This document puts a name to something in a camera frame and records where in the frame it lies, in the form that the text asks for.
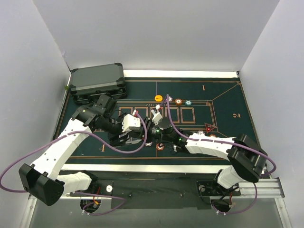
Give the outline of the white blue chip stack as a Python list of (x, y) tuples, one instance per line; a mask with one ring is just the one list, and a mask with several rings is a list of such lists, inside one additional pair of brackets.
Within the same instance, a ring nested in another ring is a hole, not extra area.
[(152, 144), (153, 144), (153, 142), (148, 142), (148, 143), (145, 144), (145, 146), (150, 147), (150, 146), (152, 146)]

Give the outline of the orange red chip stack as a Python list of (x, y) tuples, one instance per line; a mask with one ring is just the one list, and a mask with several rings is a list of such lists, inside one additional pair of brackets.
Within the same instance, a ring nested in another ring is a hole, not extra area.
[(158, 151), (162, 151), (163, 149), (164, 149), (164, 144), (163, 143), (158, 143), (158, 144), (156, 144), (156, 149), (158, 150)]

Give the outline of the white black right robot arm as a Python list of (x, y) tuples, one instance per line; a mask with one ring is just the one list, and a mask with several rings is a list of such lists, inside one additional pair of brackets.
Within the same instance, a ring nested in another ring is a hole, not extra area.
[(230, 166), (218, 171), (212, 182), (213, 191), (223, 194), (240, 181), (257, 183), (266, 164), (267, 153), (245, 134), (218, 138), (203, 133), (184, 132), (167, 117), (158, 121), (145, 118), (147, 142), (169, 145), (174, 152), (203, 154), (225, 159)]

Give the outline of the green blue poker chip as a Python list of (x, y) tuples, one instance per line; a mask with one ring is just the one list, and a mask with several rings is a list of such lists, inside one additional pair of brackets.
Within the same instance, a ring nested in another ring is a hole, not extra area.
[(191, 106), (192, 105), (192, 101), (191, 100), (186, 100), (185, 101), (185, 105), (186, 106)]

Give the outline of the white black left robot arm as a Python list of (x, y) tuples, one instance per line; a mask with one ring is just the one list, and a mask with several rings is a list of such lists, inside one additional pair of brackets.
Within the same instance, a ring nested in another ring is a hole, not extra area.
[(62, 195), (82, 191), (91, 196), (97, 192), (97, 178), (88, 171), (60, 175), (63, 165), (72, 153), (88, 137), (96, 137), (95, 130), (126, 136), (136, 131), (137, 138), (146, 141), (148, 130), (139, 114), (112, 115), (117, 107), (113, 98), (100, 95), (96, 103), (79, 107), (68, 121), (60, 136), (31, 165), (23, 164), (19, 175), (26, 192), (47, 206), (55, 204)]

